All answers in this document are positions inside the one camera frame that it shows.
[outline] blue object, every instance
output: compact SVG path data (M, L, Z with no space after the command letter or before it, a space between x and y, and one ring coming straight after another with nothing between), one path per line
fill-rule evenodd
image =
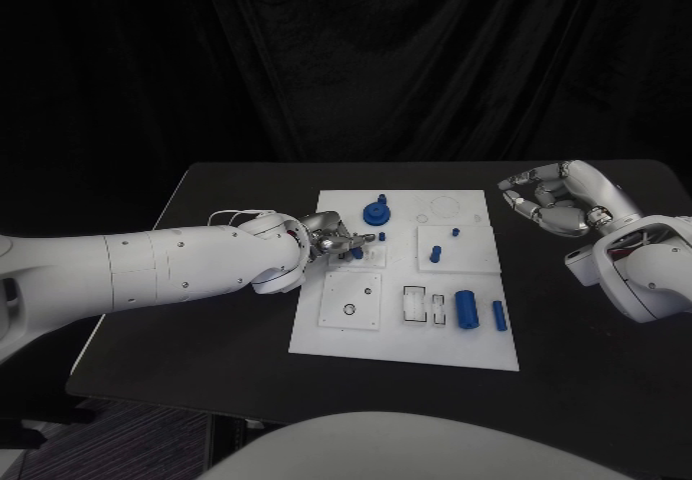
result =
M433 247L433 253L430 254L430 261L433 263L437 263L440 261L440 254L443 253L443 247L440 245L436 245Z
M390 221L393 212L387 206L387 197L386 194L381 194L378 201L371 203L364 209L364 220L368 225L380 227Z
M479 312L476 310L476 296L471 290L462 290L455 294L458 302L458 319L460 328L476 328L479 326Z
M504 332L508 329L508 322L505 321L505 310L502 308L502 302L499 300L494 302L494 313L498 330Z

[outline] black table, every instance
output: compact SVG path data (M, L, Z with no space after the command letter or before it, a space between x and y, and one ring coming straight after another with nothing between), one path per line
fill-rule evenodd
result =
M692 319L638 324L563 263L592 243L515 214L497 190L548 162L197 164L158 228L207 224L227 208L315 211L321 190L484 189L521 372L289 354L299 291L250 288L109 315L68 383L76 395L292 423L390 410L452 418L609 465L692 477ZM599 162L645 214L692 202L661 163Z

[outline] robotic hand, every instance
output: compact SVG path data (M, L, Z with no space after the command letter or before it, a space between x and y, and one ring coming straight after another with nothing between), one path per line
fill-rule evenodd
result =
M510 190L538 183L538 204ZM514 210L544 230L603 238L566 256L584 286L602 284L621 312L649 322L692 309L692 220L642 217L631 198L582 160L556 163L499 183Z
M217 213L259 214L238 227ZM74 320L236 292L287 292L309 262L375 239L351 235L337 212L300 220L223 211L207 227L71 238L0 236L0 363Z

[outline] dark background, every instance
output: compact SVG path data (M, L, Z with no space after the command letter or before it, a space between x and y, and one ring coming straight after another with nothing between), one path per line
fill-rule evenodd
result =
M685 180L690 25L687 0L6 1L0 232L152 228L201 161L654 158ZM93 323L3 387L41 367L60 390Z

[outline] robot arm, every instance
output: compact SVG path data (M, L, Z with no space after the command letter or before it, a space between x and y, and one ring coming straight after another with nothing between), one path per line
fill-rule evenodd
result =
M512 190L538 182L540 205ZM582 160L540 167L499 183L515 211L557 235L603 238L566 256L584 286L600 283L621 312L649 322L692 309L692 223L642 218L631 198Z
M298 220L263 212L238 227L215 225L73 238L0 236L0 362L74 320L187 302L253 285L302 285L311 261L357 248L337 212Z

